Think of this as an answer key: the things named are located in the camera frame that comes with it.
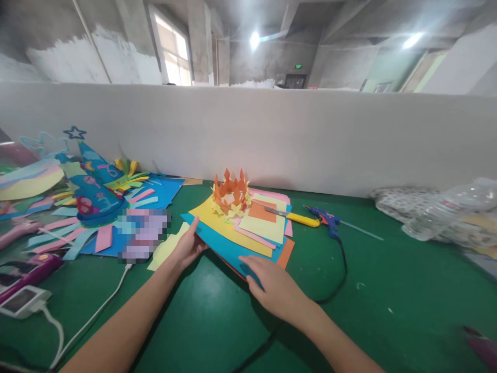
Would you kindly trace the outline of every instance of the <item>blue glue gun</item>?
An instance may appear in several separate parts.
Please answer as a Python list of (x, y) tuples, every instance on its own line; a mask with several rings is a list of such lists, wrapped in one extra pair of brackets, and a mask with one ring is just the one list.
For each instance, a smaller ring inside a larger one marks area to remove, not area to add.
[(339, 218), (317, 207), (309, 207), (309, 206), (304, 206), (304, 207), (307, 208), (312, 215), (321, 218), (321, 223), (328, 225), (329, 228), (328, 236), (330, 236), (333, 239), (338, 238), (337, 226), (340, 224)]

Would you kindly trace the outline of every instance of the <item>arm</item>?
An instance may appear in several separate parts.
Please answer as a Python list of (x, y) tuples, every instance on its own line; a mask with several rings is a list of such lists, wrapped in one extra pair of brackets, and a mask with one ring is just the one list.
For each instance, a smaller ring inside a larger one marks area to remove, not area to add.
[(62, 373), (127, 372), (183, 270), (207, 248), (198, 218), (152, 277), (69, 360)]
[(273, 315), (303, 332), (321, 351), (337, 373), (383, 372), (326, 315), (321, 307), (306, 297), (295, 281), (281, 267), (258, 256), (241, 256), (264, 287), (247, 276), (250, 292)]

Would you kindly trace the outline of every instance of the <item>blue party hat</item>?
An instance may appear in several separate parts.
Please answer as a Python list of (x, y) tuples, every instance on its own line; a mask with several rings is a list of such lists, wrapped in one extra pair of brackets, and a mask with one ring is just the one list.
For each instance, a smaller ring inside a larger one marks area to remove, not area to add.
[(88, 175), (79, 162), (63, 162), (60, 167), (68, 179), (78, 206), (78, 219), (85, 227), (106, 225), (116, 220), (128, 202), (117, 196), (94, 177)]
[(83, 141), (78, 141), (78, 145), (81, 157), (83, 158), (84, 169), (89, 175), (100, 180), (104, 186), (116, 189), (128, 181), (128, 178), (121, 170), (109, 164)]

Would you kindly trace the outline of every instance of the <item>ceiling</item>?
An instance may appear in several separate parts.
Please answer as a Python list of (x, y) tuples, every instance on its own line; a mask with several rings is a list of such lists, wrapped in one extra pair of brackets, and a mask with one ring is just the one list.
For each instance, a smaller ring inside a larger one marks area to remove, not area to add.
[[(166, 4), (187, 24), (186, 0), (150, 0)], [(424, 47), (450, 47), (480, 12), (485, 0), (205, 0), (219, 14), (225, 36), (232, 40), (282, 33), (283, 38), (306, 28), (316, 30), (323, 44), (367, 39), (386, 46), (403, 43), (423, 32)]]

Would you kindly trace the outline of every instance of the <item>yellow box cutter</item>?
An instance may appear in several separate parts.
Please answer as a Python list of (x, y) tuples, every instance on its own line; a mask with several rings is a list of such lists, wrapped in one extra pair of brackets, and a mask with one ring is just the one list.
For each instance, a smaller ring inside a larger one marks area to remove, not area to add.
[(266, 207), (266, 206), (264, 206), (264, 208), (266, 209), (267, 212), (272, 212), (276, 215), (286, 217), (287, 219), (293, 220), (293, 221), (300, 223), (300, 224), (308, 225), (312, 228), (317, 228), (320, 225), (319, 219), (311, 219), (311, 218), (303, 217), (302, 215), (297, 215), (297, 214), (294, 214), (292, 212), (278, 211), (278, 210), (275, 210), (275, 209), (272, 209), (272, 208)]

